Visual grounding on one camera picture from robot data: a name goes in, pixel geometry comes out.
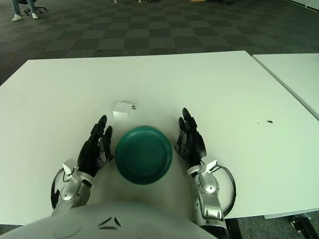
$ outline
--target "small white box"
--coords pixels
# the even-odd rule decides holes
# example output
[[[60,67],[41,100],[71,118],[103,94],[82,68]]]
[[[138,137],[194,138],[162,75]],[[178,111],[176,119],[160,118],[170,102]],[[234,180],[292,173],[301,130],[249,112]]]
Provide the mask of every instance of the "small white box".
[[[126,103],[126,102],[117,102],[114,109],[113,109],[113,115],[117,117],[124,117],[127,118],[133,108],[132,103]]]

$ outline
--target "chair leg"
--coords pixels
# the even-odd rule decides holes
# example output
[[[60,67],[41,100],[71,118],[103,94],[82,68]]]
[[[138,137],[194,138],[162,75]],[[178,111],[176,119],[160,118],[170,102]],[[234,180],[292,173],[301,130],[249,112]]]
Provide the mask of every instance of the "chair leg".
[[[36,8],[40,13],[42,13],[42,11],[41,11],[40,9],[43,9],[44,12],[47,12],[47,9],[46,9],[45,7],[43,7],[43,6],[36,6],[35,8]]]
[[[24,13],[29,16],[28,13],[29,13],[30,11],[31,11],[31,10],[28,8],[28,9],[24,10]]]

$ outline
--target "floor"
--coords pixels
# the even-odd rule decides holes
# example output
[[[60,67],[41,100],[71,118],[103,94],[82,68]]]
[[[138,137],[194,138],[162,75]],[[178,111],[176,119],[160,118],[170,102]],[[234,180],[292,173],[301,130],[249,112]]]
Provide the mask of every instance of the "floor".
[[[246,50],[318,53],[319,13],[284,0],[39,0],[48,13],[12,22],[0,0],[0,85],[29,59]],[[319,233],[319,212],[311,213]],[[287,218],[238,219],[244,239],[302,239]],[[0,235],[15,226],[0,226]]]

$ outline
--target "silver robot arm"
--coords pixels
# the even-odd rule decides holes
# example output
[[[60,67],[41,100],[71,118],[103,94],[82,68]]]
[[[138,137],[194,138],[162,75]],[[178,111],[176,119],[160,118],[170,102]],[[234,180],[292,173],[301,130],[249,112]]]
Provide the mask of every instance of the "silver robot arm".
[[[193,176],[195,186],[195,223],[207,231],[229,237],[223,211],[218,199],[219,184],[213,175],[217,160],[211,155],[201,159],[202,164],[188,169],[187,174]]]
[[[63,169],[67,180],[52,215],[65,214],[71,208],[86,205],[90,198],[91,186],[94,184],[94,178],[78,171],[78,165],[72,159],[63,163]]]

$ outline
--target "cable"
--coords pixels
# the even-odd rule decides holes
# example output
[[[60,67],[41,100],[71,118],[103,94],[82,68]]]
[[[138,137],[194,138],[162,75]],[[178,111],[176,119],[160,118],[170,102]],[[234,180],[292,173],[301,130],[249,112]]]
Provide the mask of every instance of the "cable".
[[[223,166],[220,166],[220,165],[217,165],[218,168],[213,170],[213,172],[216,172],[217,170],[219,169],[224,169],[224,171],[228,174],[230,180],[231,180],[231,183],[233,185],[233,196],[232,196],[232,200],[231,200],[231,203],[230,205],[225,209],[225,211],[223,212],[224,216],[227,216],[227,214],[229,214],[229,212],[233,209],[234,207],[234,204],[235,204],[235,200],[236,200],[236,184],[235,184],[235,180],[234,180],[234,177],[233,175],[231,174],[231,172],[228,170],[228,168],[226,167],[223,167]]]
[[[56,181],[56,178],[59,176],[60,173],[62,173],[64,170],[63,168],[61,168],[55,175],[54,179],[53,179],[53,182],[52,182],[52,185],[51,185],[51,204],[52,204],[52,208],[55,209],[57,203],[58,203],[58,200],[59,200],[59,190],[56,191],[55,193],[55,181]]]

